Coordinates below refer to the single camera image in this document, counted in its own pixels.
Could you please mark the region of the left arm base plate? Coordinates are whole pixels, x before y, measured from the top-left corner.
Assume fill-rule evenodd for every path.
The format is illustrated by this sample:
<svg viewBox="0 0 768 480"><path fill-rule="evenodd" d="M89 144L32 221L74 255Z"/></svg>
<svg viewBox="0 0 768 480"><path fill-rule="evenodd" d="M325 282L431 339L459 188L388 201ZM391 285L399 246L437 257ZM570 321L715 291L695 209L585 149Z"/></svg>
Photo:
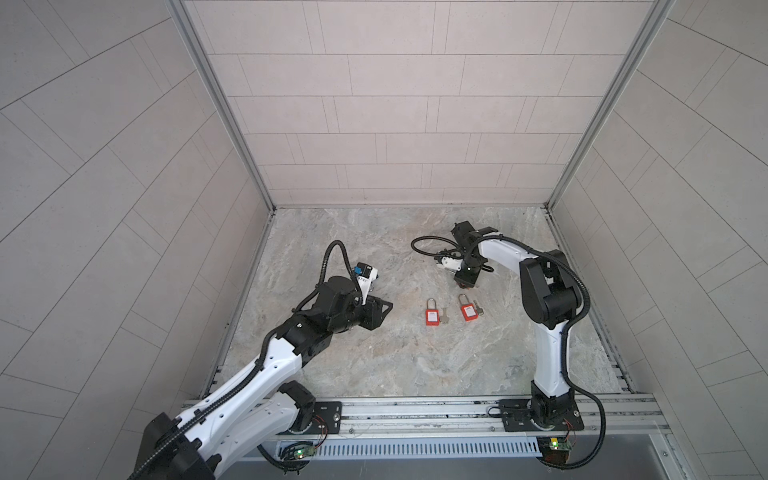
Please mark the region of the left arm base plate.
<svg viewBox="0 0 768 480"><path fill-rule="evenodd" d="M312 414L301 411L297 422L281 435L336 435L341 429L342 408L340 401L317 401Z"/></svg>

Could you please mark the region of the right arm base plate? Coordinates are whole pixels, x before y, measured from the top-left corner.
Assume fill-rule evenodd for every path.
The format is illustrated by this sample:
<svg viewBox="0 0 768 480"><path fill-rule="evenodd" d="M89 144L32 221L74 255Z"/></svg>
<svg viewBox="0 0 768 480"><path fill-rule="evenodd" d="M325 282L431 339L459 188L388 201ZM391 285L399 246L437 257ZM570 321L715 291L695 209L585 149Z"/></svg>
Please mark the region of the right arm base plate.
<svg viewBox="0 0 768 480"><path fill-rule="evenodd" d="M574 399L502 399L497 404L506 432L582 431L584 422Z"/></svg>

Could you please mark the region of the red padlock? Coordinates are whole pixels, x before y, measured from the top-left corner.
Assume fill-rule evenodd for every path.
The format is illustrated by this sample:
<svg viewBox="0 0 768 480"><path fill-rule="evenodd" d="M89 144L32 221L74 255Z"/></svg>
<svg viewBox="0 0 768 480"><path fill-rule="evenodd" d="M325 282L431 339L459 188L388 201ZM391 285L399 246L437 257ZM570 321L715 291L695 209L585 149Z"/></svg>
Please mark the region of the red padlock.
<svg viewBox="0 0 768 480"><path fill-rule="evenodd" d="M448 317L437 305L437 301L434 298L428 298L425 308L425 324L430 327L436 327L447 323Z"/></svg>
<svg viewBox="0 0 768 480"><path fill-rule="evenodd" d="M472 302L466 294L458 295L462 317L466 322L474 321L484 315L484 310Z"/></svg>

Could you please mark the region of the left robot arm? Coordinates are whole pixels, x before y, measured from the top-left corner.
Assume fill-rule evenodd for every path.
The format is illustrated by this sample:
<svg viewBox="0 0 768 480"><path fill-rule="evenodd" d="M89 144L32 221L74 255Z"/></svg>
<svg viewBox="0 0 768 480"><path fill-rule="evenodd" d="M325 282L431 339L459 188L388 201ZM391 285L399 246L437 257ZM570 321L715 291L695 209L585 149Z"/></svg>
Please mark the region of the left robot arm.
<svg viewBox="0 0 768 480"><path fill-rule="evenodd" d="M301 434L317 423L322 438L329 426L315 415L316 398L295 380L334 335L354 327L373 331L393 305L371 294L378 271L366 263L344 264L343 276L328 276L332 241L319 279L291 316L270 330L257 357L213 393L176 417L161 413L144 429L133 479L217 479L252 450L283 473L300 473L318 444L296 441L278 455L264 444L288 432Z"/></svg>

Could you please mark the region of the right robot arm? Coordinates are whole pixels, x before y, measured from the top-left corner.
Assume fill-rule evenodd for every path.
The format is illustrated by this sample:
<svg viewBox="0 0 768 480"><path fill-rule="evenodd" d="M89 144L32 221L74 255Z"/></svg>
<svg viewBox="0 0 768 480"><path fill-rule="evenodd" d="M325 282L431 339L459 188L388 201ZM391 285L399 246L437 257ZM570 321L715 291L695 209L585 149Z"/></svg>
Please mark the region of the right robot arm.
<svg viewBox="0 0 768 480"><path fill-rule="evenodd" d="M536 370L528 400L502 399L487 410L502 421L507 432L548 432L538 440L546 467L561 471L588 465L601 450L607 429L600 399L578 386L569 375L569 333L591 309L588 288L560 250L540 251L492 227L475 229L464 221L454 225L452 239L425 235L411 241L411 248L454 273L457 285L470 289L479 274L490 272L494 261L520 280L525 313L535 324ZM592 450L582 459L569 460L575 433L584 428L576 403L581 394L598 408L599 432Z"/></svg>

